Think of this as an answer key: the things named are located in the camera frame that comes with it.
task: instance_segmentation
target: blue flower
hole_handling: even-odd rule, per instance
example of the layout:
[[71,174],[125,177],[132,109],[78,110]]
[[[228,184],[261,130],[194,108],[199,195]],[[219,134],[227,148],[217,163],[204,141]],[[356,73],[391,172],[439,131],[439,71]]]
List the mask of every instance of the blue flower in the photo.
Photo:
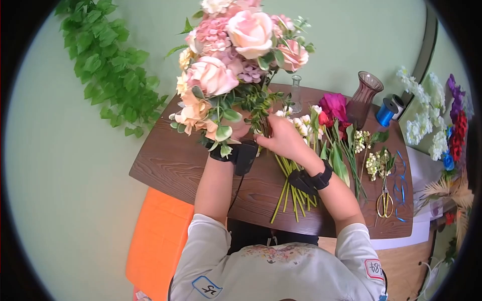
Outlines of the blue flower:
[[454,158],[451,155],[446,155],[443,157],[443,167],[446,171],[454,169]]
[[450,138],[450,136],[452,136],[453,131],[454,131],[454,126],[447,127],[447,138]]

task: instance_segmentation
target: purple glass vase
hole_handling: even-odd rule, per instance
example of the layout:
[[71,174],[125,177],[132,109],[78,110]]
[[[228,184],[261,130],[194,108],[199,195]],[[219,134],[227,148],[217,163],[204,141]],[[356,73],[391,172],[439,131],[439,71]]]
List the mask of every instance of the purple glass vase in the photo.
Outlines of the purple glass vase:
[[361,130],[370,112],[373,97],[383,90],[383,84],[366,71],[358,72],[358,79],[360,80],[358,90],[347,104],[347,117],[349,122],[356,122],[357,130]]

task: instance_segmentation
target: blue ribbon spool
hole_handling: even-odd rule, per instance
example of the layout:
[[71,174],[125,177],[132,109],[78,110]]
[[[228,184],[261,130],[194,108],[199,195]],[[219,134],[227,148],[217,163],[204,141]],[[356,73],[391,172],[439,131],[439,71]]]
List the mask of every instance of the blue ribbon spool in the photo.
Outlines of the blue ribbon spool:
[[375,115],[376,120],[380,123],[383,127],[387,127],[390,125],[390,120],[393,115],[398,113],[397,106],[388,98],[383,99],[383,105],[380,107],[380,110]]

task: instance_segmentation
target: white shirt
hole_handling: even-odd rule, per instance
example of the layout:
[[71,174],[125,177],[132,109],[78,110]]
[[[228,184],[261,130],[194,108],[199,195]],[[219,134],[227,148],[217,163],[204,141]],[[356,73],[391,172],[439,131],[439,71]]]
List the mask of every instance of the white shirt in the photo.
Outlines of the white shirt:
[[368,229],[345,227],[335,256],[311,244],[248,246],[228,253],[231,236],[218,221],[195,214],[177,266],[172,301],[378,301],[385,281]]

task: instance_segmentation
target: handwritten number label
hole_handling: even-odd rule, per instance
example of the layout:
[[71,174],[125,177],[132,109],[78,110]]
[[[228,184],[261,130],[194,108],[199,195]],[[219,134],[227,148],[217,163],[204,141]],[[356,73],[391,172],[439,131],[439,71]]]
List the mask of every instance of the handwritten number label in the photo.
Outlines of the handwritten number label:
[[192,282],[192,286],[208,299],[215,298],[223,288],[217,287],[206,276],[200,276]]
[[365,260],[366,276],[368,278],[385,280],[383,277],[382,266],[378,259],[366,259]]

